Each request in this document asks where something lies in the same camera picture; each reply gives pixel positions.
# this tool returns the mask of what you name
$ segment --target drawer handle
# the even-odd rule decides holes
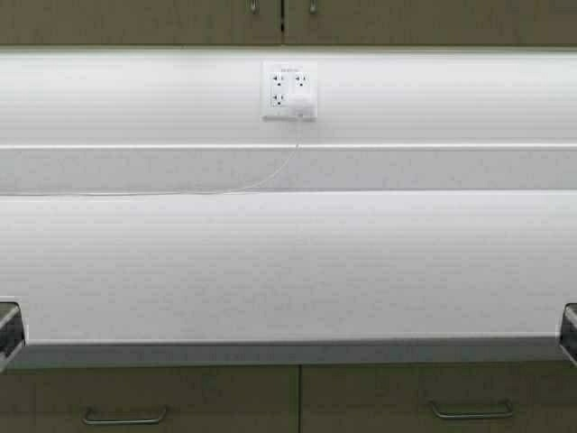
[[[500,401],[499,405],[503,407],[500,412],[485,412],[485,413],[448,413],[439,410],[436,402],[430,401],[431,410],[439,419],[447,421],[454,420],[473,420],[473,419],[506,419],[513,416],[513,406],[509,400]]]
[[[82,422],[91,427],[155,426],[164,420],[168,411],[169,408],[165,406],[162,408],[162,413],[158,417],[150,419],[94,419],[90,418],[92,409],[88,408]]]

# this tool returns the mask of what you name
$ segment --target white wall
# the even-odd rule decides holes
[[[577,53],[279,48],[0,52],[0,189],[257,180],[297,140],[261,120],[273,59],[318,61],[320,107],[265,189],[577,187]]]

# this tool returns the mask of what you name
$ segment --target outlet socket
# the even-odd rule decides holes
[[[313,101],[314,109],[304,117],[317,116],[317,65],[314,62],[264,62],[262,65],[261,111],[264,119],[294,119],[292,97]]]

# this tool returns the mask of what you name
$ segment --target white wall plate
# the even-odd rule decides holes
[[[316,119],[318,114],[318,76],[314,62],[262,63],[261,111],[264,119],[294,119],[296,100],[310,101],[303,118]]]

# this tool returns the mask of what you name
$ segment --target cabinet door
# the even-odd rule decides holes
[[[0,44],[264,43],[280,38],[276,3],[253,12],[250,0],[0,0]]]
[[[571,0],[286,0],[285,42],[571,45],[576,18]]]

